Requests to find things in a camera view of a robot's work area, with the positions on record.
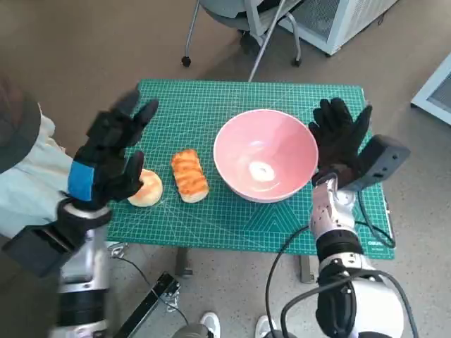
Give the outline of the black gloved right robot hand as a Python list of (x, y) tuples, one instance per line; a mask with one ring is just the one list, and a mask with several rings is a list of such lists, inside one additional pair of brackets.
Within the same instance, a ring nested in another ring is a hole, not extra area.
[(320, 100), (313, 110), (314, 121), (308, 125), (319, 151), (318, 171), (311, 179), (314, 186), (332, 174), (337, 176), (339, 188), (359, 179), (362, 165), (358, 150), (369, 129), (372, 110), (368, 104), (354, 119), (341, 98)]

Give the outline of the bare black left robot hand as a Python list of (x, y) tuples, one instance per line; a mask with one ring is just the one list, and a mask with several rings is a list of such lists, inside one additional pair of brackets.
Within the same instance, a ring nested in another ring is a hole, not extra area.
[(106, 111), (98, 112), (87, 131), (87, 141), (73, 158), (68, 196), (82, 210), (97, 210), (108, 202), (124, 200), (142, 187), (144, 154), (126, 150), (141, 140), (145, 127), (159, 107), (151, 100), (135, 113), (140, 92), (131, 90)]

